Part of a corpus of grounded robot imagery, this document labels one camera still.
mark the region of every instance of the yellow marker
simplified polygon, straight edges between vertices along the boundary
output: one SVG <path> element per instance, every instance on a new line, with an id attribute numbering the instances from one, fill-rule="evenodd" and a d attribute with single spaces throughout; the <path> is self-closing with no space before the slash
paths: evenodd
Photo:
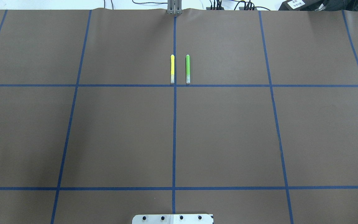
<path id="1" fill-rule="evenodd" d="M 175 83 L 175 55 L 171 55 L 171 83 Z"/>

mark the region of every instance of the grid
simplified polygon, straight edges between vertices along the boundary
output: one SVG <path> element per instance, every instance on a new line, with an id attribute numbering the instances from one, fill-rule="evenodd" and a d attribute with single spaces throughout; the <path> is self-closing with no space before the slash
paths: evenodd
<path id="1" fill-rule="evenodd" d="M 287 206 L 288 206 L 288 212 L 289 212 L 289 218 L 290 223 L 294 223 L 293 215 L 292 215 L 292 206 L 291 206 L 291 198 L 290 198 L 290 190 L 313 190 L 313 189 L 358 189 L 357 186 L 347 186 L 347 185 L 341 185 L 341 186 L 290 186 L 288 184 L 287 180 L 287 170 L 285 165 L 285 159 L 284 159 L 284 152 L 283 152 L 283 145 L 281 141 L 281 135 L 280 135 L 280 126 L 279 126 L 279 120 L 277 116 L 277 109 L 276 109 L 276 102 L 274 99 L 274 87 L 294 87 L 294 88 L 305 88 L 305 87 L 342 87 L 342 88 L 358 88 L 358 85 L 275 85 L 272 83 L 272 78 L 270 75 L 270 65 L 269 65 L 269 57 L 268 57 L 268 51 L 266 47 L 266 40 L 264 35 L 264 29 L 263 29 L 263 21 L 262 21 L 262 14 L 259 12 L 259 21 L 260 21 L 260 31 L 262 35 L 262 42 L 263 42 L 263 48 L 264 48 L 264 56 L 265 56 L 265 62 L 266 62 L 266 69 L 267 69 L 267 76 L 268 76 L 268 85 L 179 85 L 177 84 L 177 75 L 175 75 L 175 83 L 173 85 L 137 85 L 137 84 L 80 84 L 80 77 L 81 77 L 81 69 L 82 69 L 82 63 L 84 60 L 84 54 L 85 54 L 85 47 L 87 44 L 87 38 L 88 38 L 88 31 L 90 28 L 90 22 L 91 22 L 91 14 L 92 10 L 89 11 L 88 15 L 88 21 L 86 25 L 86 32 L 84 37 L 84 43 L 82 47 L 81 52 L 81 58 L 80 58 L 80 64 L 78 68 L 78 75 L 76 78 L 76 84 L 0 84 L 0 87 L 75 87 L 74 96 L 72 100 L 71 105 L 71 111 L 70 111 L 70 118 L 68 122 L 67 127 L 67 135 L 65 139 L 64 144 L 64 150 L 63 155 L 61 159 L 61 165 L 60 165 L 60 172 L 58 176 L 58 184 L 56 187 L 0 187 L 0 190 L 46 190 L 46 191 L 55 191 L 55 199 L 54 199 L 54 205 L 53 205 L 53 212 L 51 217 L 51 223 L 54 223 L 54 218 L 58 206 L 58 200 L 59 200 L 59 193 L 60 191 L 101 191 L 101 190 L 109 190 L 109 191 L 139 191 L 139 190 L 164 190 L 164 191 L 171 191 L 172 192 L 172 212 L 175 214 L 176 212 L 176 203 L 175 203 L 175 196 L 177 190 L 285 190 L 286 196 L 287 196 Z M 7 15 L 7 10 L 5 11 L 1 24 L 0 24 L 0 32 L 4 24 L 4 20 Z M 353 45 L 351 33 L 349 31 L 347 19 L 345 16 L 345 12 L 342 11 L 344 25 L 347 30 L 350 47 L 353 51 L 354 58 L 356 60 L 357 66 L 358 66 L 358 56 L 356 53 L 356 50 Z M 173 54 L 176 56 L 176 24 L 177 24 L 177 18 L 174 17 L 173 19 Z M 164 87 L 164 88 L 173 88 L 173 136 L 172 136 L 172 142 L 173 142 L 173 149 L 172 149 L 172 186 L 171 187 L 61 187 L 61 181 L 62 181 L 62 175 L 64 170 L 64 163 L 66 159 L 67 154 L 67 148 L 69 144 L 69 137 L 71 132 L 71 123 L 74 115 L 74 109 L 76 105 L 77 100 L 77 93 L 79 87 Z M 279 148 L 280 148 L 280 154 L 281 154 L 281 165 L 282 165 L 282 172 L 283 172 L 283 178 L 284 178 L 284 186 L 269 186 L 269 187 L 251 187 L 251 186 L 244 186 L 244 187 L 178 187 L 176 186 L 176 120 L 177 120 L 177 88 L 192 88 L 192 87 L 265 87 L 270 89 L 270 95 L 271 95 L 271 103 L 273 106 L 273 114 L 274 114 L 274 121 L 275 121 L 275 127 L 277 131 L 277 137 L 279 142 Z"/>

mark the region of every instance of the metal plate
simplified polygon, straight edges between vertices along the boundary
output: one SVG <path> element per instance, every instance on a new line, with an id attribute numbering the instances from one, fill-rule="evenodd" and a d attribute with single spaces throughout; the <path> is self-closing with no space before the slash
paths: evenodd
<path id="1" fill-rule="evenodd" d="M 212 214 L 135 215 L 132 224 L 213 224 Z"/>

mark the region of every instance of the white label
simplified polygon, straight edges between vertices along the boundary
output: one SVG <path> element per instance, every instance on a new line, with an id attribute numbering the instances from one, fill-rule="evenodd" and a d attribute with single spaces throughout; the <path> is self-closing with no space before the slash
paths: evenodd
<path id="1" fill-rule="evenodd" d="M 288 2 L 288 5 L 291 6 L 292 9 L 296 9 L 305 5 L 305 3 L 302 0 L 292 0 Z"/>

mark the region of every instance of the marker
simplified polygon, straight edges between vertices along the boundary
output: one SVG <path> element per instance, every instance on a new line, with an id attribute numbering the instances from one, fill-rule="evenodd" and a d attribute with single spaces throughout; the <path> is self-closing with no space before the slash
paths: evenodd
<path id="1" fill-rule="evenodd" d="M 171 83 L 175 83 L 175 55 L 171 55 Z"/>
<path id="2" fill-rule="evenodd" d="M 186 84 L 190 84 L 190 55 L 186 55 Z"/>

